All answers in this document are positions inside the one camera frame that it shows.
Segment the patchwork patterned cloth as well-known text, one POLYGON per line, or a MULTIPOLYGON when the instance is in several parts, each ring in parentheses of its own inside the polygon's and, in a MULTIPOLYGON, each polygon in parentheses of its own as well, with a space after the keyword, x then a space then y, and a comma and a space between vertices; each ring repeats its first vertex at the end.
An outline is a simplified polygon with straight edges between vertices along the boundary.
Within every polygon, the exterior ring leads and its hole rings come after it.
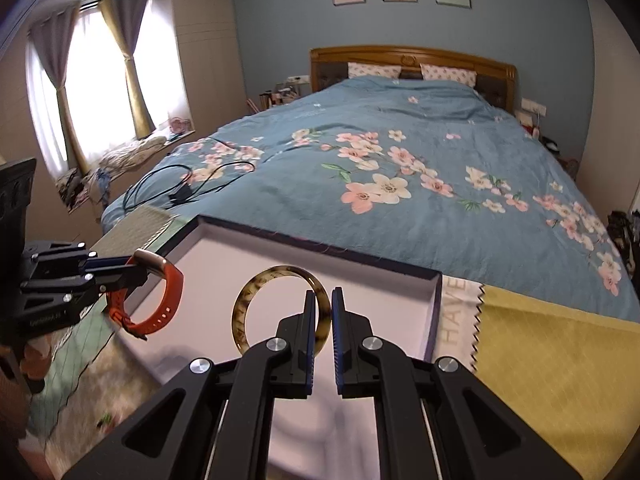
MULTIPOLYGON (((604 235, 573 240, 559 222, 527 221, 515 210, 449 220, 401 204, 361 216, 323 206, 280 221, 244 206, 216 210, 214 218, 318 252, 336 248, 442 272, 434 338, 392 303, 395 289, 386 285, 368 301, 375 326, 399 342, 454 352, 587 479, 611 470, 638 427, 639 301, 625 272, 608 274, 617 252, 604 235)), ((56 474, 99 441, 101 414, 129 414, 178 360, 209 348, 214 337, 234 353, 232 299, 258 268, 257 243, 229 259, 224 252, 235 245, 228 236, 203 248, 172 328, 184 341, 160 337, 152 370, 126 355, 101 315, 55 337, 47 385, 32 399, 27 427, 56 474)))

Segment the pink item on sill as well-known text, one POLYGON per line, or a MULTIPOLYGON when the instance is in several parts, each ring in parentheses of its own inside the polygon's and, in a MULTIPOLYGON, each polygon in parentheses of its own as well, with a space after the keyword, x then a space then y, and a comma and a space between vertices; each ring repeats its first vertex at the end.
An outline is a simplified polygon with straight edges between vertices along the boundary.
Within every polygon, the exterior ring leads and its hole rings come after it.
POLYGON ((192 122, 189 118, 171 117, 168 126, 170 132, 177 136, 182 136, 193 130, 192 122))

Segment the beige wardrobe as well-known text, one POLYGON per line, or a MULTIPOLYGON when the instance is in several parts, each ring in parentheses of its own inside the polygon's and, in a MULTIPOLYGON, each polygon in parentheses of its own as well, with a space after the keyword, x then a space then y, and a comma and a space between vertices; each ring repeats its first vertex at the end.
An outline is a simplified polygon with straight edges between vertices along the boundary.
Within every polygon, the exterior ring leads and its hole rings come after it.
POLYGON ((208 136, 247 112, 232 0, 155 0, 168 12, 195 132, 208 136))

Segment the blue floral duvet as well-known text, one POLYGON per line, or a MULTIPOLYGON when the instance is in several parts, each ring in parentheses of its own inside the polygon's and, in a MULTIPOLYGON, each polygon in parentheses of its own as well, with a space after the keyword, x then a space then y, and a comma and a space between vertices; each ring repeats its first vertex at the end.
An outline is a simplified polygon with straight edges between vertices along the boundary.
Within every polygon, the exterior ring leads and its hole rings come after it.
POLYGON ((574 181, 512 115, 457 82, 375 76, 178 146, 101 223, 109 230, 140 205, 183 217, 245 206, 280 221, 323 206, 361 216, 398 204, 449 220, 515 210, 559 222, 573 240, 612 242, 574 181))

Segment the right polka dot pillow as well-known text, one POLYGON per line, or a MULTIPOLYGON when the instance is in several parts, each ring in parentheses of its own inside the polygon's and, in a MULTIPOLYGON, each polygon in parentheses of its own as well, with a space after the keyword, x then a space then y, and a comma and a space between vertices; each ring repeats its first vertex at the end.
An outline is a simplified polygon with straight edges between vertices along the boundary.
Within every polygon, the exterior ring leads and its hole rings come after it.
POLYGON ((470 88, 474 88, 476 85, 477 72, 474 70, 434 64, 421 64, 420 67, 424 80, 453 81, 465 84, 470 88))

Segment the purple yellow curtain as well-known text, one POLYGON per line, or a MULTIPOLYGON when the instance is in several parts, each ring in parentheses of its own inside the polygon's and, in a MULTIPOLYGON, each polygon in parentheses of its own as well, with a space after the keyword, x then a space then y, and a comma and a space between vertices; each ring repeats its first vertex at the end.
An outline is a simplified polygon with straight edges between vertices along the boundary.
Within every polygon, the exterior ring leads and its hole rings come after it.
POLYGON ((137 139, 145 139, 155 130, 142 94, 134 52, 138 44, 142 18, 149 0, 100 0, 99 10, 124 59, 127 96, 137 139))
POLYGON ((80 3, 74 2, 47 18, 32 23, 28 31, 42 68, 55 88, 67 160, 85 176, 90 164, 82 152, 75 132, 66 91, 66 72, 70 43, 79 18, 80 3))

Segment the orange smart watch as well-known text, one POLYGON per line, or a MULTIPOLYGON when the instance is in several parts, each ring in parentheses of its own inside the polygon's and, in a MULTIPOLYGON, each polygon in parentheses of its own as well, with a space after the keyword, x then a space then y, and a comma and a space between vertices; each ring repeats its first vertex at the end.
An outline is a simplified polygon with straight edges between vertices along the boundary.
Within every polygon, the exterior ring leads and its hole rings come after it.
POLYGON ((145 271, 154 283, 141 286, 141 292, 126 292, 123 288, 108 292, 104 313, 128 335, 147 340, 177 314, 183 274, 165 257, 142 248, 128 258, 126 265, 145 271))

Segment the polka dot pillow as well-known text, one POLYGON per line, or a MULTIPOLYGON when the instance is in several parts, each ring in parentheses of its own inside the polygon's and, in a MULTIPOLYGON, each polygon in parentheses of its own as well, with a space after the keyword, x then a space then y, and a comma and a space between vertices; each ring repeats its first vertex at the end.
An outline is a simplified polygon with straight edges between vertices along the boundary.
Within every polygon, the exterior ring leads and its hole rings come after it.
POLYGON ((434 64, 421 64, 420 67, 424 80, 453 81, 465 84, 470 88, 474 88, 476 85, 477 72, 474 70, 434 64))
POLYGON ((376 65, 367 63, 347 63, 348 78, 375 76, 390 79, 398 79, 402 68, 399 65, 376 65))

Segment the right purple yellow curtain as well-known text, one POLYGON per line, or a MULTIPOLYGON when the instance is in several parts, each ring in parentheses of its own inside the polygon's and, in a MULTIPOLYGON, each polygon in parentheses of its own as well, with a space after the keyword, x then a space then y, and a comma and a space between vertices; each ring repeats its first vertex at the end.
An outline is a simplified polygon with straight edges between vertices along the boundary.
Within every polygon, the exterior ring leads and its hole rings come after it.
POLYGON ((155 130, 142 94, 134 52, 138 44, 142 18, 149 0, 100 0, 99 10, 124 59, 127 96, 137 139, 145 139, 155 130))

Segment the left purple yellow curtain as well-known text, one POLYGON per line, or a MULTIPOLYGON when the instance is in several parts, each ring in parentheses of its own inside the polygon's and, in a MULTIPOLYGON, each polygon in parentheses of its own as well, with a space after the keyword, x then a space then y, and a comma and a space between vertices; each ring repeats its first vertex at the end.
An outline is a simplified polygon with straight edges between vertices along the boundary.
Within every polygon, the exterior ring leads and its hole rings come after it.
POLYGON ((28 31, 42 68, 55 88, 67 160, 85 176, 90 164, 82 152, 75 132, 66 91, 66 72, 70 43, 79 18, 80 3, 74 2, 47 18, 32 23, 28 31))

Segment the clothes pile on sill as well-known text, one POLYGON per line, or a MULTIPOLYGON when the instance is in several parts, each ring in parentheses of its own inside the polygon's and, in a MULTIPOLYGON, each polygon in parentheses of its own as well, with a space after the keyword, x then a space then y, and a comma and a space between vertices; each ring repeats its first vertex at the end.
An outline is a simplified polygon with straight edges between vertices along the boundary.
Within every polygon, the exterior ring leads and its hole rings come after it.
POLYGON ((108 152, 88 174, 78 168, 69 169, 56 179, 58 195, 68 210, 75 209, 85 200, 105 208, 111 201, 112 181, 140 167, 166 144, 166 136, 150 136, 108 152))

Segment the wooden headboard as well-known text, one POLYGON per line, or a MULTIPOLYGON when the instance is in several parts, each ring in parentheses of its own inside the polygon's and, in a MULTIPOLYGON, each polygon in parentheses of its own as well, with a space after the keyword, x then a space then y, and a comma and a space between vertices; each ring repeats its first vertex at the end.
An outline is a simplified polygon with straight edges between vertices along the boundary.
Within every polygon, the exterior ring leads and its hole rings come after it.
POLYGON ((476 73, 475 90, 492 106, 514 114, 516 67, 490 58, 424 47, 341 46, 312 49, 309 61, 312 92, 346 80, 349 62, 397 65, 410 79, 422 76, 421 64, 470 70, 476 73))

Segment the left polka dot pillow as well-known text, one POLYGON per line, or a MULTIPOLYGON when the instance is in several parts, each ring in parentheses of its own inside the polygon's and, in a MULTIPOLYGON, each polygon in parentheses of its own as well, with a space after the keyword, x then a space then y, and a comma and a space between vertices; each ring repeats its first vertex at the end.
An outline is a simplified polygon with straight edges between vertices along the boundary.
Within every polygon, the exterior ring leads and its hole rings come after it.
POLYGON ((347 63, 348 78, 375 76, 390 79, 398 79, 402 68, 399 65, 376 65, 367 63, 347 63))

